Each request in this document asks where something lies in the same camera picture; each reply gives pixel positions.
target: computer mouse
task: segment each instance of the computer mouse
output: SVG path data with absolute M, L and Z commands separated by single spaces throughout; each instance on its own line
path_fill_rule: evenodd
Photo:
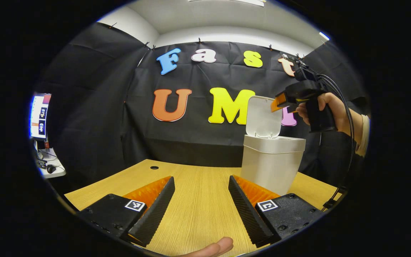
M 49 174 L 52 174 L 55 170 L 57 170 L 57 168 L 51 164 L 47 165 L 47 172 Z

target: ceiling light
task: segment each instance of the ceiling light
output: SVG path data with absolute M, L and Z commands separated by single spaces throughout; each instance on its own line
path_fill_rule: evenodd
M 322 37 L 324 37 L 326 40 L 329 40 L 329 37 L 327 37 L 325 34 L 323 34 L 323 32 L 320 32 L 320 35 L 321 35 Z
M 248 3 L 248 4 L 257 5 L 261 7 L 264 7 L 264 2 L 265 2 L 265 0 L 231 0 L 231 1 Z

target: black fabric curtain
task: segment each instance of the black fabric curtain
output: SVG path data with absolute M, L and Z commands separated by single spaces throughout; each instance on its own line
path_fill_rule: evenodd
M 156 59 L 176 48 L 181 49 L 177 68 L 161 75 Z M 216 62 L 193 61 L 198 49 L 214 50 Z M 261 68 L 245 65 L 243 53 L 248 50 L 261 54 Z M 151 50 L 119 29 L 96 23 L 58 54 L 36 91 L 52 93 L 47 132 L 74 188 L 144 159 L 240 167 L 245 125 L 235 120 L 240 113 L 232 123 L 223 112 L 222 124 L 208 121 L 214 103 L 210 89 L 224 88 L 233 100 L 241 90 L 273 98 L 296 82 L 277 61 L 282 54 L 287 53 L 233 42 L 190 42 Z M 329 42 L 304 61 L 331 76 L 352 108 L 367 110 L 367 103 L 359 100 L 366 98 L 359 75 Z M 159 89 L 172 91 L 167 112 L 177 108 L 177 89 L 192 91 L 183 117 L 174 122 L 154 117 L 154 92 Z M 280 135 L 307 139 L 300 171 L 336 185 L 347 165 L 349 138 L 342 133 L 308 133 L 310 127 L 298 114 L 294 118 L 297 124 L 281 125 Z

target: orange letter u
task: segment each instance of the orange letter u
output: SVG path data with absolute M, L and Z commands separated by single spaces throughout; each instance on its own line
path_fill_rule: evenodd
M 166 112 L 166 101 L 168 96 L 172 93 L 169 89 L 158 89 L 153 92 L 155 94 L 155 101 L 153 102 L 152 113 L 156 119 L 160 121 L 176 121 L 183 117 L 186 110 L 186 102 L 188 95 L 192 93 L 189 89 L 178 89 L 177 109 L 174 112 Z

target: white ceiling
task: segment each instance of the white ceiling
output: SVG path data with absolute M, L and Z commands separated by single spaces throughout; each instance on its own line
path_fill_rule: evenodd
M 324 39 L 313 25 L 272 0 L 264 7 L 230 0 L 137 0 L 127 6 L 160 34 L 201 26 L 239 26 L 288 36 L 312 48 Z

